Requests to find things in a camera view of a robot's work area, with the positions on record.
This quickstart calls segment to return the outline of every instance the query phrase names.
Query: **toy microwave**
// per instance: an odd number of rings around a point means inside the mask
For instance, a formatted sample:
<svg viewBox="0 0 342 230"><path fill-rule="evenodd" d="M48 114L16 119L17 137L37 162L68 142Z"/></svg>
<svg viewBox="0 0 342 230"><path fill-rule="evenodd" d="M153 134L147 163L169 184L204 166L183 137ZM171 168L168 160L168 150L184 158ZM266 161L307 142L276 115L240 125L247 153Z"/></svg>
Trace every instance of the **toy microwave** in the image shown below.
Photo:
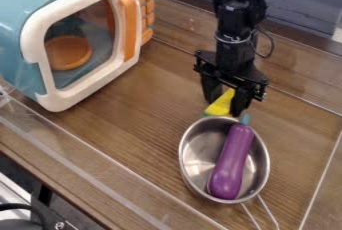
<svg viewBox="0 0 342 230"><path fill-rule="evenodd" d="M1 0L0 76L63 111L139 59L153 0Z"/></svg>

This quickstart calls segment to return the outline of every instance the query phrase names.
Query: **metal bowl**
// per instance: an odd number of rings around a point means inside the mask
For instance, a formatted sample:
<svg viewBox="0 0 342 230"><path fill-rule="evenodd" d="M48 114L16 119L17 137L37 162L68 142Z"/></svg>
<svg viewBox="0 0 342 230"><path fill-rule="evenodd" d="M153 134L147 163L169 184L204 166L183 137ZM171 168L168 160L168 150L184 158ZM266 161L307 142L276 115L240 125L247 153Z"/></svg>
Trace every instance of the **metal bowl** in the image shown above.
<svg viewBox="0 0 342 230"><path fill-rule="evenodd" d="M207 180L224 145L228 130L236 122L234 118L223 116L201 118L187 129L179 146L180 170L187 187L200 197L224 204L243 203L254 198L262 191L270 175L267 148L260 136L255 133L236 199L217 199L207 192Z"/></svg>

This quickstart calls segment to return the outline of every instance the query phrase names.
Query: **orange microwave handle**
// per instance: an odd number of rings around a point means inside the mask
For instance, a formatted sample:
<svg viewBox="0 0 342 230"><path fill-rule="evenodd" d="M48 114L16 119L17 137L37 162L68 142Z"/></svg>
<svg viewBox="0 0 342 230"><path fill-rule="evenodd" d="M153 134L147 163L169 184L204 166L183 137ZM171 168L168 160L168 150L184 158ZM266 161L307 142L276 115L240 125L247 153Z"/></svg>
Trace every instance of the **orange microwave handle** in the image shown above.
<svg viewBox="0 0 342 230"><path fill-rule="evenodd" d="M125 35L124 35L124 61L131 59L135 55L135 45L136 45L136 18L137 18L137 9L136 9L136 0L119 0L120 4L124 7L125 15Z"/></svg>

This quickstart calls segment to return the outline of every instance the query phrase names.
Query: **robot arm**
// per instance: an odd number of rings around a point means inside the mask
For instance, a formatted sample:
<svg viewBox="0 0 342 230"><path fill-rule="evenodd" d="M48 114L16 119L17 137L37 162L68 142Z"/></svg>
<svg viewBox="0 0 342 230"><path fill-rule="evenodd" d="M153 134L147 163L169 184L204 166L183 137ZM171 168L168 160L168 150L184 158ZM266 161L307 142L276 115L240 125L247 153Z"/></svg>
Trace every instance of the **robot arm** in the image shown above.
<svg viewBox="0 0 342 230"><path fill-rule="evenodd" d="M221 95L221 85L235 89L230 113L239 116L251 100L262 101L266 96L268 79L255 68L254 60L258 24L266 18L267 6L264 0L212 2L217 17L216 52L196 51L195 71L209 103Z"/></svg>

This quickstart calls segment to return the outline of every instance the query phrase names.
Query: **wooden table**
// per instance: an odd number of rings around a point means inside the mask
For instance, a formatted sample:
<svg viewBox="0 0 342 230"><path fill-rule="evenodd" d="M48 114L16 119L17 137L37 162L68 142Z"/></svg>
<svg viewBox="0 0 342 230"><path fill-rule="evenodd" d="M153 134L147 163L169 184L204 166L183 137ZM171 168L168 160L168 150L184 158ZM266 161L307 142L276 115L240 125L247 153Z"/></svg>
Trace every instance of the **wooden table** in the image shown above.
<svg viewBox="0 0 342 230"><path fill-rule="evenodd" d="M213 15L172 0L157 5L139 64L73 108L49 113L12 90L0 148L108 229L251 229L240 206L189 193L177 165L180 137L207 106L191 52L213 46ZM316 191L319 206L330 204L318 183L342 130L342 59L276 37L274 56L258 66L272 81L267 100L248 109L271 156L262 196L280 229L304 220L307 229L323 229L308 208L318 208ZM260 205L247 206L271 229Z"/></svg>

